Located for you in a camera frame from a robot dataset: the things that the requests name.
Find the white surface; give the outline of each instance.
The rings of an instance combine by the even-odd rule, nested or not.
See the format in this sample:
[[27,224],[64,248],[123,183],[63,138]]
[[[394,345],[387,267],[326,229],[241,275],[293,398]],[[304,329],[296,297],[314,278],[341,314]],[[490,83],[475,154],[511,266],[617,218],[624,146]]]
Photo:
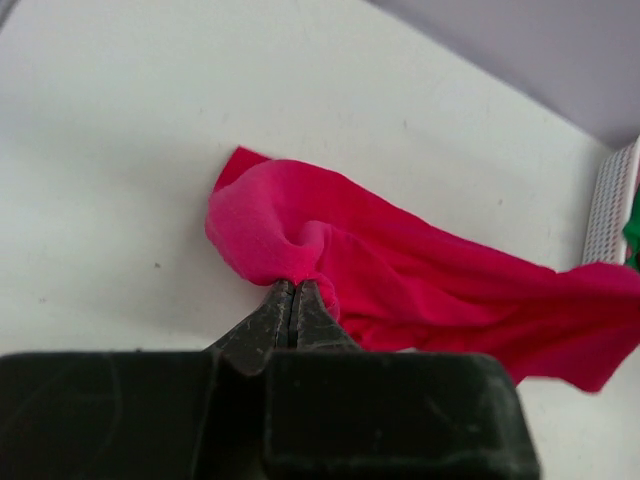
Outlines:
[[[202,227],[239,143],[559,269],[610,153],[364,2],[23,0],[0,35],[0,350],[200,348],[252,310]],[[638,478],[638,360],[596,397],[521,387],[546,478]]]

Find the perforated basket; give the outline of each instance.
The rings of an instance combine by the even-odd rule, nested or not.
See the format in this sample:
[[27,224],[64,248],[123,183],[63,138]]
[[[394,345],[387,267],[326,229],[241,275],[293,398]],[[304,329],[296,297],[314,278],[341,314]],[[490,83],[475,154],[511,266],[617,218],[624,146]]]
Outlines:
[[629,221],[638,186],[640,138],[618,150],[600,167],[591,202],[582,263],[623,264],[627,242],[622,229]]

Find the green fabric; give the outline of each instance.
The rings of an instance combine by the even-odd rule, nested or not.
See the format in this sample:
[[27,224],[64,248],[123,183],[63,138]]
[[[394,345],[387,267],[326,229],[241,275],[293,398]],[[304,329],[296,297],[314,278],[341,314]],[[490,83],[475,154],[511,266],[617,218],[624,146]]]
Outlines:
[[638,265],[638,252],[640,252],[640,195],[636,192],[631,209],[631,218],[622,229],[624,238],[627,239],[632,255],[627,259],[625,265],[629,265],[634,270],[640,272]]

